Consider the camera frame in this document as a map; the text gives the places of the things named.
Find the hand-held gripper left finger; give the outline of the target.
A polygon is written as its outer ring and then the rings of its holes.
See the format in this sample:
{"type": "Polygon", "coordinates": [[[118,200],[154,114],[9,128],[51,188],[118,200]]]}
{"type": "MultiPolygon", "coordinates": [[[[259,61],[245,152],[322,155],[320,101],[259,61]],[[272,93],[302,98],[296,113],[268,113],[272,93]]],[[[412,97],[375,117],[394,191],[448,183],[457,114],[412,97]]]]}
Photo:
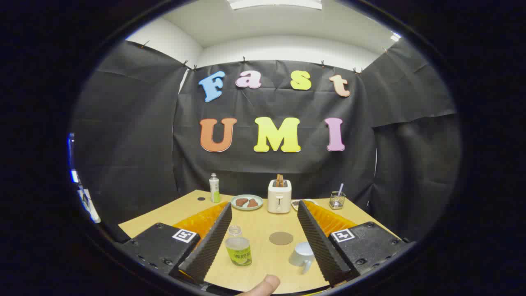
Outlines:
{"type": "Polygon", "coordinates": [[[160,274],[202,284],[231,220],[231,203],[222,202],[174,225],[154,223],[120,248],[160,274]]]}

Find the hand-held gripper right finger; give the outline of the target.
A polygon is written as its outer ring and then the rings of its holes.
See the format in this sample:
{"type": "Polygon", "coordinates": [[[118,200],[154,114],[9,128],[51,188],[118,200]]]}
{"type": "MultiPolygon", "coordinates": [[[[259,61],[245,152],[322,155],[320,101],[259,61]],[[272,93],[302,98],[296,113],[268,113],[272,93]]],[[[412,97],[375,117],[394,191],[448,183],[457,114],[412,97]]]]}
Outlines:
{"type": "Polygon", "coordinates": [[[331,286],[373,271],[411,247],[373,221],[356,224],[310,201],[298,219],[323,278],[331,286]]]}

